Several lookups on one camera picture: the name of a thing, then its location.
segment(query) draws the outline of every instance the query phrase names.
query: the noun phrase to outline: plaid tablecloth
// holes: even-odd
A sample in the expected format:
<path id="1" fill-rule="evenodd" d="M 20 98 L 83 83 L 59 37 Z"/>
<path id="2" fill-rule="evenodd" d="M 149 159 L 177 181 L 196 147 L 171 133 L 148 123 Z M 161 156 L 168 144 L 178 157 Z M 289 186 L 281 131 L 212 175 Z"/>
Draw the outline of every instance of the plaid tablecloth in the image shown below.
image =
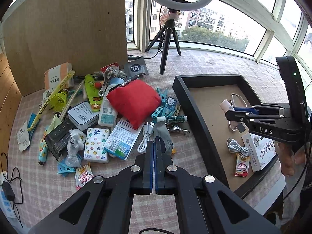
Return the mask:
<path id="1" fill-rule="evenodd" d="M 155 54 L 151 51 L 144 53 L 146 58 Z M 178 56 L 176 50 L 170 49 L 164 75 L 159 74 L 161 54 L 146 60 L 149 76 L 144 81 L 153 88 L 168 88 L 169 96 L 174 97 L 172 84 L 176 75 L 186 74 L 242 74 L 263 102 L 287 102 L 287 94 L 281 83 L 277 70 L 254 61 L 207 51 L 182 50 Z M 42 138 L 44 127 L 49 125 L 53 117 L 52 111 L 47 111 L 41 118 L 31 141 L 28 151 L 21 153 L 18 150 L 16 133 L 22 124 L 29 119 L 31 112 L 37 113 L 44 90 L 37 91 L 21 100 L 16 114 L 8 153 L 9 175 L 16 166 L 21 172 L 24 204 L 18 205 L 21 221 L 32 227 L 41 219 L 51 213 L 76 191 L 74 175 L 62 177 L 57 174 L 57 161 L 50 154 L 44 166 L 38 164 L 38 147 Z M 139 136 L 134 150 L 128 161 L 110 158 L 108 164 L 91 163 L 94 175 L 110 177 L 117 175 L 120 170 L 134 164 L 136 148 L 142 139 Z M 172 140 L 177 148 L 173 155 L 173 163 L 186 169 L 190 174 L 204 176 L 207 174 L 202 157 L 194 137 L 172 134 Z M 245 201 L 255 206 L 259 203 L 279 179 L 281 175 L 280 164 L 277 161 L 269 174 L 245 198 Z M 21 198 L 18 182 L 12 182 L 17 200 Z M 177 213 L 174 196 L 135 196 L 129 233 L 137 234 L 146 227 L 163 228 L 174 233 L 179 233 Z"/>

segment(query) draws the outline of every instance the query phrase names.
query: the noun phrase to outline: lotion bottle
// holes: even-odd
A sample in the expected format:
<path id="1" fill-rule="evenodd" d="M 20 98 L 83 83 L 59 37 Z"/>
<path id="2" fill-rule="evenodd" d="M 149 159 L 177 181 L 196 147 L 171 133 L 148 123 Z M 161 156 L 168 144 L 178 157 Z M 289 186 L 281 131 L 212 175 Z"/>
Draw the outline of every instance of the lotion bottle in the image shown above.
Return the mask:
<path id="1" fill-rule="evenodd" d="M 111 106 L 109 100 L 107 99 L 106 95 L 110 92 L 110 89 L 114 86 L 123 83 L 124 80 L 121 78 L 115 77 L 111 79 L 108 83 L 108 86 L 105 90 L 103 101 L 101 104 L 101 109 L 99 111 L 99 125 L 104 127 L 110 127 L 112 128 L 116 122 L 117 118 L 117 112 L 116 110 Z"/>

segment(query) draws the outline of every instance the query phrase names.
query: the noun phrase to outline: barcode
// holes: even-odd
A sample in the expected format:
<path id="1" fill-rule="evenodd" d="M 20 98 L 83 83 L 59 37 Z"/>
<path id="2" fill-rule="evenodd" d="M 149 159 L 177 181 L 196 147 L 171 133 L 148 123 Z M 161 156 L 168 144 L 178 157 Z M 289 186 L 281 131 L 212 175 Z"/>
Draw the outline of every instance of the barcode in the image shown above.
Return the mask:
<path id="1" fill-rule="evenodd" d="M 117 139 L 113 139 L 112 144 L 109 146 L 109 150 L 115 152 L 116 150 L 114 149 L 116 143 L 118 142 Z"/>
<path id="2" fill-rule="evenodd" d="M 131 137 L 128 137 L 127 141 L 126 141 L 126 144 L 131 144 L 133 142 L 133 138 Z"/>
<path id="3" fill-rule="evenodd" d="M 85 116 L 83 116 L 82 114 L 78 115 L 78 117 L 82 120 L 85 121 L 87 118 Z"/>
<path id="4" fill-rule="evenodd" d="M 126 147 L 124 147 L 124 146 L 120 146 L 120 149 L 119 149 L 119 151 L 121 151 L 122 153 L 125 153 L 126 152 Z"/>

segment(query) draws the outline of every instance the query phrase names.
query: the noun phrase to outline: black tray frame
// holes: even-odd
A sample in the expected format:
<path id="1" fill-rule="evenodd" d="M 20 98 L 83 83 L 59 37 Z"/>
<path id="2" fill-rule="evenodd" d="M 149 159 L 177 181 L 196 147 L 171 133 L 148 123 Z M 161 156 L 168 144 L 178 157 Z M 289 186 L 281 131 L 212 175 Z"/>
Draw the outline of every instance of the black tray frame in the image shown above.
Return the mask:
<path id="1" fill-rule="evenodd" d="M 240 88 L 251 105 L 259 105 L 262 103 L 242 75 L 182 75 L 176 76 L 172 85 L 172 89 L 177 96 L 181 108 L 184 114 L 188 117 L 188 123 L 202 155 L 207 172 L 214 175 L 227 187 L 229 187 L 229 184 L 216 145 L 214 144 L 208 127 L 188 89 L 233 84 L 236 84 Z M 234 191 L 234 193 L 242 199 L 245 198 L 266 176 L 277 161 L 277 158 L 278 155 L 275 155 L 262 170 L 254 172 L 244 184 Z"/>

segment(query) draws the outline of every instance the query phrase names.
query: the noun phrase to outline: human hand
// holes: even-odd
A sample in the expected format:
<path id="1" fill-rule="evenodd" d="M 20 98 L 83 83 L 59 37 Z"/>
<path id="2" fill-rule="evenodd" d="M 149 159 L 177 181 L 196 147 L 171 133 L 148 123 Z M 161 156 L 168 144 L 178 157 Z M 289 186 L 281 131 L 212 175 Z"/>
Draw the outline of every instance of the human hand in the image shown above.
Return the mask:
<path id="1" fill-rule="evenodd" d="M 291 145 L 278 143 L 275 148 L 278 158 L 280 159 L 280 168 L 284 176 L 294 175 L 294 164 L 302 164 L 305 162 L 304 147 L 301 147 L 295 155 L 292 155 Z"/>

